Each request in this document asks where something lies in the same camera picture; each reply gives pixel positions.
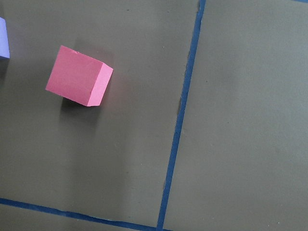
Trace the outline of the pink foam block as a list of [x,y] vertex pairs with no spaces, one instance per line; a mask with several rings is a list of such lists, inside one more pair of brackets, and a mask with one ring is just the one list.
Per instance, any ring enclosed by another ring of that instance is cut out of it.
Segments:
[[46,90],[83,106],[99,106],[112,73],[104,62],[62,45]]

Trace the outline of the purple foam block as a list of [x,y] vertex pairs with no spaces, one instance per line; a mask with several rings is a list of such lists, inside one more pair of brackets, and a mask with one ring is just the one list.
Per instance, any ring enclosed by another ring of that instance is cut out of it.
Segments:
[[0,18],[0,57],[10,58],[6,21],[3,18]]

